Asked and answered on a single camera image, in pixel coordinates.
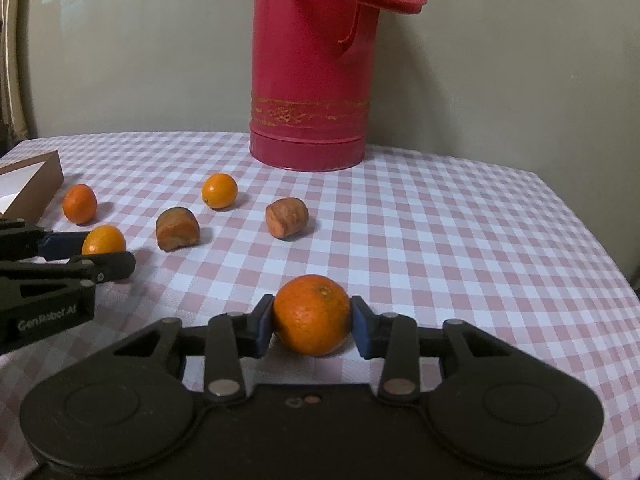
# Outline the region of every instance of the thermos base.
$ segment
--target thermos base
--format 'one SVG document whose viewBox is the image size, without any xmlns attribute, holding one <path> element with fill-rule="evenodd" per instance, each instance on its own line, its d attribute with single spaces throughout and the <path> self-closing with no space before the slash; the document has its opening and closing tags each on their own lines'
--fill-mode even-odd
<svg viewBox="0 0 640 480">
<path fill-rule="evenodd" d="M 284 170 L 323 172 L 351 168 L 364 160 L 364 137 L 343 142 L 291 142 L 251 131 L 250 152 L 260 162 Z"/>
</svg>

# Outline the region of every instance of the circular cover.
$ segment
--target circular cover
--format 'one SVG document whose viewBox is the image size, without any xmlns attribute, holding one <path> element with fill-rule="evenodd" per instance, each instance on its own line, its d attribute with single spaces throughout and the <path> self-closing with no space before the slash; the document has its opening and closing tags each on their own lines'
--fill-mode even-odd
<svg viewBox="0 0 640 480">
<path fill-rule="evenodd" d="M 63 372 L 36 386 L 20 407 L 30 446 L 84 472 L 134 466 L 171 446 L 189 427 L 193 401 L 144 361 L 117 358 L 115 370 Z"/>
<path fill-rule="evenodd" d="M 604 421 L 587 386 L 515 357 L 475 359 L 436 387 L 427 410 L 458 453 L 499 470 L 585 458 Z"/>
</svg>

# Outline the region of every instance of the checkered tablecloth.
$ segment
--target checkered tablecloth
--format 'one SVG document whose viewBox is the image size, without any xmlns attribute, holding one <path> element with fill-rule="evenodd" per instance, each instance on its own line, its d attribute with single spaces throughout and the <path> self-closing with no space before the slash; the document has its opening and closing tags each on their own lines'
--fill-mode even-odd
<svg viewBox="0 0 640 480">
<path fill-rule="evenodd" d="M 29 140 L 0 166 L 55 149 L 65 183 L 40 224 L 76 230 L 60 203 L 73 184 L 89 184 L 100 202 L 95 224 L 117 225 L 138 266 L 128 283 L 98 287 L 94 321 L 0 357 L 0 478 L 33 468 L 17 417 L 38 381 L 161 317 L 206 324 L 224 311 L 248 311 L 308 273 L 423 326 L 468 320 L 584 381 L 606 410 L 589 464 L 612 480 L 640 473 L 638 298 L 535 174 L 374 146 L 356 168 L 294 173 L 253 160 L 247 134 L 195 132 Z M 235 209 L 214 212 L 200 199 L 202 183 L 217 172 L 238 182 Z M 285 196 L 302 198 L 314 218 L 311 232 L 294 241 L 274 239 L 264 224 L 265 207 Z M 203 243 L 165 254 L 154 226 L 175 205 L 197 216 Z M 313 359 L 276 344 L 264 359 L 245 361 L 249 386 L 376 384 L 382 370 L 353 346 Z M 423 389 L 438 380 L 434 361 L 424 359 Z M 198 362 L 185 381 L 202 386 Z"/>
</svg>

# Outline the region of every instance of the logo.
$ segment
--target logo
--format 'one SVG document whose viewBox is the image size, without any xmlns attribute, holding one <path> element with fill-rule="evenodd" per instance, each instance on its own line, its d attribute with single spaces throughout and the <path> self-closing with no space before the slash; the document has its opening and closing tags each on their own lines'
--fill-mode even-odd
<svg viewBox="0 0 640 480">
<path fill-rule="evenodd" d="M 40 326 L 41 324 L 55 321 L 62 317 L 71 316 L 72 314 L 75 314 L 77 310 L 78 306 L 73 304 L 71 306 L 61 308 L 60 310 L 49 312 L 48 314 L 40 314 L 38 317 L 34 317 L 33 319 L 22 319 L 18 322 L 18 330 L 20 332 L 24 332 L 25 330 Z"/>
</svg>

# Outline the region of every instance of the orange fruit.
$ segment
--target orange fruit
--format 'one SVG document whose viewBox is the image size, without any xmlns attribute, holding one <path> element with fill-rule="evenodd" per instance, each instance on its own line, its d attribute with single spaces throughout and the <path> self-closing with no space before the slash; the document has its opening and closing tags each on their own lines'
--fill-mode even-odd
<svg viewBox="0 0 640 480">
<path fill-rule="evenodd" d="M 202 186 L 202 199 L 212 209 L 229 207 L 238 196 L 238 184 L 226 173 L 211 175 Z"/>
<path fill-rule="evenodd" d="M 118 228 L 100 225 L 91 231 L 82 244 L 82 254 L 120 253 L 127 250 L 127 242 Z"/>
<path fill-rule="evenodd" d="M 275 332 L 292 350 L 320 356 L 337 349 L 351 329 L 351 305 L 344 289 L 324 276 L 308 274 L 286 283 L 273 302 Z"/>
<path fill-rule="evenodd" d="M 86 224 L 95 216 L 98 200 L 87 184 L 72 186 L 62 201 L 62 212 L 74 224 Z"/>
</svg>

